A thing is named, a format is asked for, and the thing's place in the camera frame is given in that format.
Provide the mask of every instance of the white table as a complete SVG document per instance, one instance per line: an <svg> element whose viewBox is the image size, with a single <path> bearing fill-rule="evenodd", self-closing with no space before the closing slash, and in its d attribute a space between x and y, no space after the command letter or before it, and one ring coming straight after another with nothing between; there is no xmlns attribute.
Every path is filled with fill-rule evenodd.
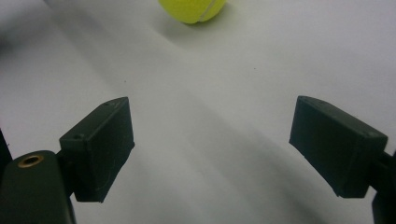
<svg viewBox="0 0 396 224"><path fill-rule="evenodd" d="M0 127L14 158L57 152L99 104L129 97L136 147L103 204L73 199L78 223L373 223L373 189L337 198L288 142L309 95L393 153L394 1L229 0L193 26L155 0L75 2L0 3Z"/></svg>

